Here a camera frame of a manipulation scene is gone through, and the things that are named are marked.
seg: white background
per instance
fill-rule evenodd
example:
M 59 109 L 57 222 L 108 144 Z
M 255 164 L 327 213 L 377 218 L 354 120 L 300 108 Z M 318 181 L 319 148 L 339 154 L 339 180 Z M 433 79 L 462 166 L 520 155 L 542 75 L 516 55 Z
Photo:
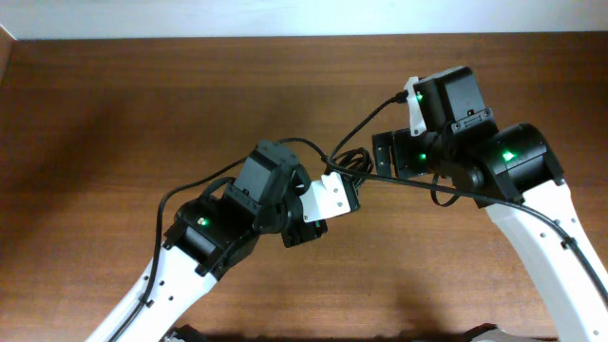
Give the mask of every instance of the white background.
M 607 30 L 607 0 L 0 0 L 17 39 Z

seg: wooden table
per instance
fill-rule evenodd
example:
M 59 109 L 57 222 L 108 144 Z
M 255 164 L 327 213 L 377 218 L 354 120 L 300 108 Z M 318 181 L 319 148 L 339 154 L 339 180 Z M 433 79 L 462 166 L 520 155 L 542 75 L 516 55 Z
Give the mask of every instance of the wooden table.
M 551 142 L 608 264 L 608 34 L 18 42 L 0 93 L 0 339 L 85 339 L 151 258 L 158 201 L 300 136 L 329 151 L 409 76 L 473 68 L 500 127 Z M 393 105 L 353 139 L 408 125 Z M 315 153 L 290 146 L 313 175 Z M 170 221 L 199 189 L 172 199 Z M 517 255 L 471 200 L 368 182 L 322 239 L 263 237 L 178 324 L 204 333 L 395 336 L 555 329 Z

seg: black object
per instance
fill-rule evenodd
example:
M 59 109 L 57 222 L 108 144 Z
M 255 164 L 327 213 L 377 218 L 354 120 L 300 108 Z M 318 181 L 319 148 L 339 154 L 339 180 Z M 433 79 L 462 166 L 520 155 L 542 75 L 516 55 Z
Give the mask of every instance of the black object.
M 211 194 L 225 185 L 220 199 Z M 197 199 L 186 202 L 165 233 L 163 247 L 178 246 L 217 280 L 250 255 L 262 234 L 282 235 L 285 247 L 320 238 L 325 220 L 304 222 L 299 196 L 311 180 L 287 147 L 260 141 L 237 178 L 212 182 Z
M 373 135 L 378 175 L 390 177 L 391 165 L 402 180 L 434 173 L 458 190 L 514 203 L 545 181 L 562 182 L 563 170 L 536 128 L 518 123 L 499 131 L 470 68 L 428 76 L 413 89 L 427 131 L 417 137 L 408 129 Z M 480 208 L 489 204 L 475 201 Z

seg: white wall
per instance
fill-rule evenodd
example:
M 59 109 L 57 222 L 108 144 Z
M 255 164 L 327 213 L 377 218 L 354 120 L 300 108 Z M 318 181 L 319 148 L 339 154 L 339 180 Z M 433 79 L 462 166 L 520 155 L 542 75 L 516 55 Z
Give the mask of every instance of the white wall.
M 607 30 L 607 0 L 0 0 L 17 39 Z

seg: green light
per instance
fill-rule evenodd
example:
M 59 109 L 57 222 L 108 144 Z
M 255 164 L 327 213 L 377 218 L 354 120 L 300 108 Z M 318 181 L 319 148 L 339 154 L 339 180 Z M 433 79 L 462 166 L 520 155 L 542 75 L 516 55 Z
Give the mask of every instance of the green light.
M 505 162 L 508 162 L 508 161 L 512 160 L 513 158 L 515 158 L 515 157 L 516 156 L 513 153 L 509 152 L 509 151 L 504 151 L 504 153 L 503 153 L 503 158 L 504 158 Z

